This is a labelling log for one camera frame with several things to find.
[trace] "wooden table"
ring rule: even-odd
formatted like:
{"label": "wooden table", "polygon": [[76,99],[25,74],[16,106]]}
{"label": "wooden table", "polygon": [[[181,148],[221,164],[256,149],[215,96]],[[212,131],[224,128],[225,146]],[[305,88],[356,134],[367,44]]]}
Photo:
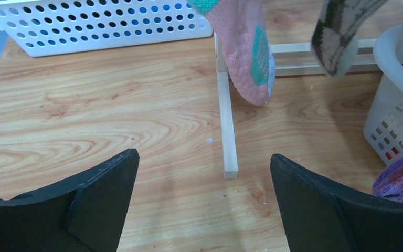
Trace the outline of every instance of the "wooden table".
{"label": "wooden table", "polygon": [[[294,42],[273,29],[286,26],[277,33],[295,30],[290,39],[298,39],[316,15],[282,2],[266,10],[276,23],[272,44]],[[213,40],[38,59],[10,40],[0,59],[0,198],[136,148],[140,168],[119,251],[241,252],[288,251],[273,153],[370,192],[384,164],[362,128],[380,73],[278,78],[264,107],[230,86],[240,176],[225,181]]]}

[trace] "white rack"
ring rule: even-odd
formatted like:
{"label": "white rack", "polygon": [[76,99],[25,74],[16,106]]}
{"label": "white rack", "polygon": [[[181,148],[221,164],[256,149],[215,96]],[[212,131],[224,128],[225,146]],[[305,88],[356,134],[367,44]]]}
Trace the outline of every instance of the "white rack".
{"label": "white rack", "polygon": [[[222,53],[223,44],[216,33],[214,33],[214,40],[225,179],[235,180],[239,173],[239,165],[237,162],[234,121],[229,92],[228,67]],[[376,39],[361,39],[358,41],[358,56],[348,73],[379,71],[373,57],[375,41]],[[271,50],[276,60],[275,75],[277,77],[324,73],[324,70],[313,58],[310,43],[276,44],[271,45]]]}

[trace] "white plastic basket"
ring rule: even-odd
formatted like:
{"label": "white plastic basket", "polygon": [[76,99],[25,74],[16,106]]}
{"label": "white plastic basket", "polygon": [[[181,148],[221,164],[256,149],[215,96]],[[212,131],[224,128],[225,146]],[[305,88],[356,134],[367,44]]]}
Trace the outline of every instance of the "white plastic basket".
{"label": "white plastic basket", "polygon": [[32,57],[213,34],[185,0],[4,0],[0,30]]}
{"label": "white plastic basket", "polygon": [[403,25],[385,31],[373,54],[382,76],[364,126],[364,136],[391,165],[403,157]]}

